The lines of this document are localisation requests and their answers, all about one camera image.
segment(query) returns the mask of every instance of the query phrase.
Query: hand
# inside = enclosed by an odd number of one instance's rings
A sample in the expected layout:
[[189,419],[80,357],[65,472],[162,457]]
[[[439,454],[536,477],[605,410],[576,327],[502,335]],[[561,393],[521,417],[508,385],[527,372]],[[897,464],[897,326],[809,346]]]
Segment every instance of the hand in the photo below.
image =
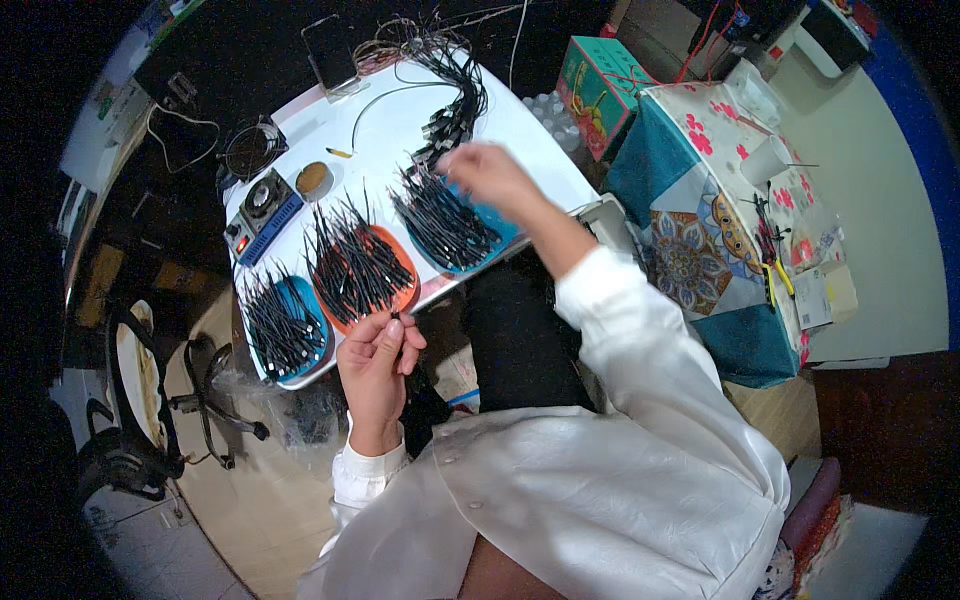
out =
[[396,424],[407,399],[404,379],[424,348],[426,340],[413,317],[392,319],[388,312],[362,320],[337,348],[340,380],[353,417],[350,447],[357,453],[380,456],[400,445]]
[[546,202],[513,157],[493,144],[459,146],[440,159],[437,171],[463,187],[473,200],[493,206],[521,226],[531,205]]

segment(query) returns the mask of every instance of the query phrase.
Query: blue plate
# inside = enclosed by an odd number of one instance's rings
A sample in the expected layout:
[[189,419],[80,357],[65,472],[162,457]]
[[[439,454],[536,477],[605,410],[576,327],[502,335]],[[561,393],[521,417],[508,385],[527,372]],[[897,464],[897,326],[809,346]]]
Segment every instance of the blue plate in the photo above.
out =
[[473,211],[478,217],[480,217],[480,220],[484,222],[484,225],[500,234],[500,241],[492,244],[492,250],[482,261],[480,261],[480,263],[463,270],[456,267],[451,269],[438,263],[426,250],[423,249],[423,246],[420,245],[420,242],[418,242],[417,238],[412,234],[410,235],[410,241],[413,242],[414,248],[417,249],[417,252],[420,253],[420,256],[430,263],[434,269],[442,273],[463,275],[464,273],[471,273],[478,269],[482,269],[490,264],[492,260],[494,260],[501,252],[503,252],[503,249],[505,249],[510,245],[511,242],[514,241],[514,239],[520,233],[520,228],[504,219],[503,216],[500,215],[500,213],[496,210],[496,208],[493,208],[492,206],[487,206],[485,204],[471,204],[469,201],[470,194],[461,195],[460,186],[456,183],[447,183],[446,178],[441,178],[441,181],[444,182],[446,188],[450,190],[450,192],[452,192],[461,203],[468,204],[471,208],[473,208]]
[[[317,368],[320,365],[326,364],[330,357],[333,356],[333,347],[335,346],[333,342],[333,336],[330,334],[330,323],[326,319],[326,314],[323,310],[320,309],[320,305],[317,303],[317,296],[313,292],[313,286],[311,286],[306,279],[298,276],[291,276],[290,279],[294,283],[294,287],[300,293],[300,297],[303,299],[303,303],[306,304],[306,307],[310,310],[310,313],[317,318],[317,321],[320,323],[320,336],[326,341],[324,344],[324,352],[320,356],[320,360],[310,360],[305,365],[300,367],[297,372],[288,372],[282,377],[278,377],[277,381],[287,382],[291,379],[303,376],[305,373],[310,372],[311,370]],[[276,288],[280,293],[280,296],[287,302],[287,306],[292,308],[294,313],[294,318],[300,321],[303,321],[303,309],[300,307],[300,303],[290,297],[290,292],[287,290],[285,285],[279,285],[279,282],[276,284]],[[260,359],[259,352],[256,353],[257,362],[260,363],[260,367],[266,372],[266,368],[263,364],[263,361]]]

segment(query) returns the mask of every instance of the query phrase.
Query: teal box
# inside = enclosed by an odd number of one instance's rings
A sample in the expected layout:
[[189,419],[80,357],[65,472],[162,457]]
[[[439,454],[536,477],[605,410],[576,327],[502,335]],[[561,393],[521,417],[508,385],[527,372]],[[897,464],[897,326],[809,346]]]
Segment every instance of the teal box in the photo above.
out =
[[653,80],[618,39],[573,36],[557,92],[594,160],[613,160],[636,116],[636,95]]

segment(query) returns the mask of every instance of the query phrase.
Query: white cup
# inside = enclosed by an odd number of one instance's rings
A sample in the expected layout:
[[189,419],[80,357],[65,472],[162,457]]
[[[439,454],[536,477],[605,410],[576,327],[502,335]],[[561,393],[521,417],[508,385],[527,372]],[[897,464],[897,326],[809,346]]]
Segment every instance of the white cup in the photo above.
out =
[[762,189],[768,180],[786,171],[791,162],[786,145],[779,136],[771,135],[740,163],[740,175]]

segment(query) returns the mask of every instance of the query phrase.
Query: black pants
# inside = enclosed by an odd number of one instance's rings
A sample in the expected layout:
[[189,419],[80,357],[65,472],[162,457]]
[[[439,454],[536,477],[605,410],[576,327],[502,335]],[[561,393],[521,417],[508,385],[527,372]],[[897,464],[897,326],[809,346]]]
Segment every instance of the black pants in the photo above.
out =
[[[552,286],[532,252],[467,282],[463,328],[473,348],[480,412],[528,406],[580,405],[596,412],[574,368],[580,335],[552,307]],[[400,417],[416,458],[450,408],[422,370],[410,378]]]

